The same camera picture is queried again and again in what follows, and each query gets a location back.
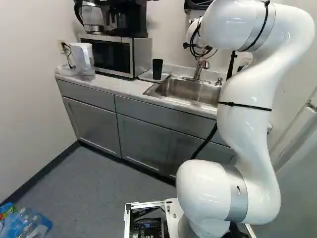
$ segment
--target water bottle pack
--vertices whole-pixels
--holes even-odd
[[[43,238],[53,226],[49,219],[31,208],[15,212],[12,203],[0,207],[0,214],[3,213],[0,238]]]

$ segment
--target baseboard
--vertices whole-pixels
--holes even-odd
[[[38,181],[40,181],[45,175],[56,168],[67,156],[73,153],[80,143],[78,141],[70,145],[66,150],[60,153],[55,159],[48,163],[44,168],[31,177],[25,184],[23,184],[17,191],[15,191],[10,197],[3,201],[0,206],[8,202],[16,203],[24,194],[26,194]]]
[[[136,164],[134,164],[134,163],[132,163],[130,161],[124,160],[122,158],[118,158],[118,157],[116,157],[116,156],[114,156],[112,154],[109,154],[109,153],[107,153],[107,152],[105,152],[103,150],[97,149],[96,147],[91,146],[89,144],[85,144],[83,142],[79,142],[79,143],[81,144],[81,146],[83,146],[83,147],[85,147],[85,148],[87,148],[89,150],[92,150],[92,151],[96,152],[97,154],[100,154],[102,156],[106,156],[107,158],[109,158],[109,159],[111,159],[111,160],[113,160],[113,161],[115,161],[117,163],[121,163],[121,164],[124,164],[126,166],[129,166],[129,167],[131,167],[131,168],[133,168],[133,169],[135,169],[135,170],[137,170],[137,171],[139,171],[141,173],[149,175],[149,176],[151,176],[151,177],[153,177],[153,178],[155,178],[157,180],[160,180],[162,182],[165,182],[165,183],[167,183],[167,184],[169,184],[171,186],[174,186],[174,187],[176,186],[174,179],[159,175],[156,172],[153,172],[153,171],[148,170],[148,169],[146,169],[144,167],[138,166],[138,165],[136,165]]]

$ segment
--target tray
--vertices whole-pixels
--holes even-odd
[[[162,72],[160,76],[160,80],[156,80],[156,79],[153,79],[153,69],[149,69],[148,71],[140,74],[139,79],[143,81],[148,81],[148,82],[161,83],[170,76],[171,76],[171,72],[169,71]]]

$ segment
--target stainless steel sink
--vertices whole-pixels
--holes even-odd
[[[188,80],[171,77],[159,85],[153,85],[144,94],[169,101],[208,104],[214,108],[218,105],[221,86],[215,82]]]

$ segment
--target microwave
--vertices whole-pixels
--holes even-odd
[[[128,38],[80,34],[82,43],[93,45],[97,72],[135,78],[152,66],[152,38]]]

